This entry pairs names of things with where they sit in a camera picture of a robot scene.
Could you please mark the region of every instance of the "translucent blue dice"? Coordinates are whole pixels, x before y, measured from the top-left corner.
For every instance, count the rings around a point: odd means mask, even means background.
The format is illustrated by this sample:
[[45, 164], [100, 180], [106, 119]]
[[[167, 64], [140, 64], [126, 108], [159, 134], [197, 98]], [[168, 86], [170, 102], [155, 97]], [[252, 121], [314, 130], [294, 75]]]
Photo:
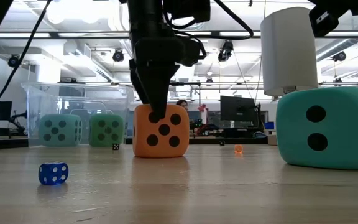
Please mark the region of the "translucent blue dice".
[[40, 144], [48, 147], [77, 146], [82, 137], [82, 121], [77, 115], [48, 114], [39, 124]]
[[44, 185], [62, 184], [67, 177], [68, 166], [64, 162], [46, 162], [38, 169], [38, 179]]
[[277, 143], [289, 164], [358, 170], [358, 88], [297, 91], [277, 105]]

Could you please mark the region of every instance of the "clear plastic bin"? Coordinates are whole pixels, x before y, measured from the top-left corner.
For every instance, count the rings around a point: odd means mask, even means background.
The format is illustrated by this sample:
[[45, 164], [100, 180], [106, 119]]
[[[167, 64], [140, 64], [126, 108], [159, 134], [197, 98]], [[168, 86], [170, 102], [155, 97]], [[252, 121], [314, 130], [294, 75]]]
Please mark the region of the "clear plastic bin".
[[29, 147], [119, 147], [126, 140], [128, 87], [23, 83]]

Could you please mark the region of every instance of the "small blue dice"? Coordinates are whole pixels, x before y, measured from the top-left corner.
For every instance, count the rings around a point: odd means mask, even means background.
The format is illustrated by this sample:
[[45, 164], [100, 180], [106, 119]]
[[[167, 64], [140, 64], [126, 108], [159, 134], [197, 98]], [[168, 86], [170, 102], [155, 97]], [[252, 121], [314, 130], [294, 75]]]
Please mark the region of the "small blue dice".
[[67, 177], [68, 166], [64, 162], [46, 162], [38, 170], [38, 179], [44, 185], [62, 184]]

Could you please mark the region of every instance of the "wooden table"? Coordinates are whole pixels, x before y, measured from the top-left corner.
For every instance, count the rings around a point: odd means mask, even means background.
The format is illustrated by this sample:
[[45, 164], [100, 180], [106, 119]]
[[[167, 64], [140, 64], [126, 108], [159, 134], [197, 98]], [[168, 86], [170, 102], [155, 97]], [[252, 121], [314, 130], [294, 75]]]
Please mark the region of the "wooden table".
[[[63, 185], [38, 167], [65, 161]], [[185, 157], [140, 159], [111, 149], [0, 150], [0, 223], [358, 223], [358, 172], [289, 166], [277, 148], [190, 146]]]

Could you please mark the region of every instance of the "green dice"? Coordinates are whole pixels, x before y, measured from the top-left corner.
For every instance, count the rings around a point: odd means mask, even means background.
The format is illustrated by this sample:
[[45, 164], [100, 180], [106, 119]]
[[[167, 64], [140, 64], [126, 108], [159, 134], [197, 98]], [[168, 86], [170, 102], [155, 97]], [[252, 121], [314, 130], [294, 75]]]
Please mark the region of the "green dice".
[[124, 139], [124, 120], [118, 115], [96, 114], [89, 121], [89, 144], [94, 147], [112, 147]]
[[277, 105], [277, 143], [293, 165], [358, 170], [358, 88], [296, 91]]
[[48, 114], [39, 124], [39, 141], [48, 147], [77, 146], [81, 141], [81, 118], [70, 114]]

